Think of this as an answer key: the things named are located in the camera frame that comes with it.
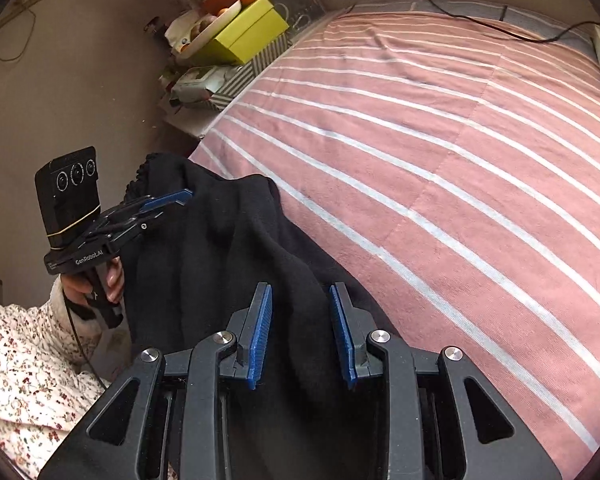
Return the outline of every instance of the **metal screw cap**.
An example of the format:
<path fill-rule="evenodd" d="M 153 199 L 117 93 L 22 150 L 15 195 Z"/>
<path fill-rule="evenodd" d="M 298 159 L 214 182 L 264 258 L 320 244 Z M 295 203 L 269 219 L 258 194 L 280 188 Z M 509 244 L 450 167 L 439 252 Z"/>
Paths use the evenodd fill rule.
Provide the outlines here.
<path fill-rule="evenodd" d="M 459 361 L 462 359 L 463 354 L 461 349 L 456 348 L 455 346 L 448 346 L 445 348 L 445 356 L 451 361 Z"/>
<path fill-rule="evenodd" d="M 386 343 L 389 341 L 389 339 L 391 339 L 391 334 L 385 330 L 374 330 L 371 333 L 371 339 L 373 339 L 376 343 Z"/>
<path fill-rule="evenodd" d="M 160 357 L 160 352 L 155 348 L 147 348 L 140 354 L 140 358 L 145 363 L 153 363 L 158 357 Z"/>
<path fill-rule="evenodd" d="M 234 335 L 231 332 L 227 332 L 227 330 L 222 330 L 222 332 L 216 332 L 214 334 L 214 341 L 219 345 L 226 345 L 230 343 Z"/>

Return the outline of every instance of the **sleeve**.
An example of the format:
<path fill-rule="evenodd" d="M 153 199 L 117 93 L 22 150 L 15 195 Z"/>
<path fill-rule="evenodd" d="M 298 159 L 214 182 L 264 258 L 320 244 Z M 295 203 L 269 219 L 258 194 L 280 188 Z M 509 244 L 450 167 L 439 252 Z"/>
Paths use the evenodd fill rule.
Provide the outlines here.
<path fill-rule="evenodd" d="M 71 316 L 82 348 L 90 358 L 100 341 L 102 329 L 95 319 L 83 320 L 73 312 Z M 19 340 L 71 364 L 84 363 L 64 306 L 60 277 L 51 288 L 49 301 L 40 307 L 0 305 L 0 338 L 3 332 L 13 335 L 10 338 L 13 341 Z"/>
<path fill-rule="evenodd" d="M 49 301 L 39 309 L 30 308 L 27 313 L 33 314 L 35 337 L 40 341 L 42 348 L 57 353 L 74 365 L 84 364 L 84 358 L 76 344 L 69 315 L 88 358 L 93 354 L 102 336 L 102 329 L 97 320 L 83 320 L 73 312 L 67 312 L 59 276 L 51 288 Z"/>

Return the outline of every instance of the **blue gripper pad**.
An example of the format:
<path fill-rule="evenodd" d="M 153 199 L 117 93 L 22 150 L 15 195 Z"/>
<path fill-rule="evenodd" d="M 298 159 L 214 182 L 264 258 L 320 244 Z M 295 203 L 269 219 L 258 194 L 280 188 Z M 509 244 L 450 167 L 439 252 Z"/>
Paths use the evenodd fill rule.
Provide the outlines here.
<path fill-rule="evenodd" d="M 338 349 L 338 357 L 340 358 L 340 368 L 342 369 L 344 380 L 347 381 L 347 385 L 349 388 L 353 388 L 358 380 L 353 353 L 353 341 L 336 286 L 331 285 L 329 292 L 331 293 L 331 324 L 333 325 L 333 335 L 336 339 L 336 348 Z"/>
<path fill-rule="evenodd" d="M 249 369 L 247 371 L 247 384 L 251 390 L 256 389 L 256 384 L 262 376 L 264 366 L 264 355 L 267 350 L 269 339 L 269 327 L 271 326 L 271 314 L 273 311 L 271 285 L 267 288 L 260 302 L 258 320 L 253 330 L 251 345 L 249 346 Z"/>
<path fill-rule="evenodd" d="M 139 212 L 147 213 L 154 209 L 158 209 L 159 207 L 163 207 L 174 203 L 185 205 L 192 197 L 193 193 L 189 189 L 181 189 L 180 191 L 177 191 L 175 193 L 170 193 L 168 195 L 159 196 L 158 198 L 149 200 L 140 208 Z"/>

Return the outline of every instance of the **bed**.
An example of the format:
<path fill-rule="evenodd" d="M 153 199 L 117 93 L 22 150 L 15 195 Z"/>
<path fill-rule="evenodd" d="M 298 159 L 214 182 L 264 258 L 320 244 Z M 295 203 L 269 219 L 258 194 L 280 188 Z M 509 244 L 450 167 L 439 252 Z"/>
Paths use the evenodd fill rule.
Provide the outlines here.
<path fill-rule="evenodd" d="M 514 32 L 562 25 L 442 0 Z M 565 480 L 600 446 L 600 70 L 580 33 L 511 40 L 420 0 L 314 28 L 191 160 L 271 177 L 288 217 L 412 346 L 465 350 Z"/>

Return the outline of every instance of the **camera lens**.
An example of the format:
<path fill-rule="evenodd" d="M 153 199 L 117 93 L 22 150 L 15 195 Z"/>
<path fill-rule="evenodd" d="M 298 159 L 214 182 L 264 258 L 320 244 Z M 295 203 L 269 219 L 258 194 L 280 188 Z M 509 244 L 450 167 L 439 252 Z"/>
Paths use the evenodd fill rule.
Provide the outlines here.
<path fill-rule="evenodd" d="M 96 172 L 96 163 L 92 158 L 87 161 L 85 170 L 87 170 L 87 176 L 93 176 L 93 174 Z"/>
<path fill-rule="evenodd" d="M 82 183 L 83 179 L 84 168 L 82 167 L 82 164 L 80 164 L 80 162 L 76 162 L 71 168 L 71 182 L 74 184 L 74 186 L 77 186 L 78 184 Z"/>
<path fill-rule="evenodd" d="M 56 186 L 58 186 L 58 189 L 60 191 L 64 191 L 68 185 L 69 178 L 66 176 L 66 173 L 64 171 L 61 171 L 56 177 Z"/>

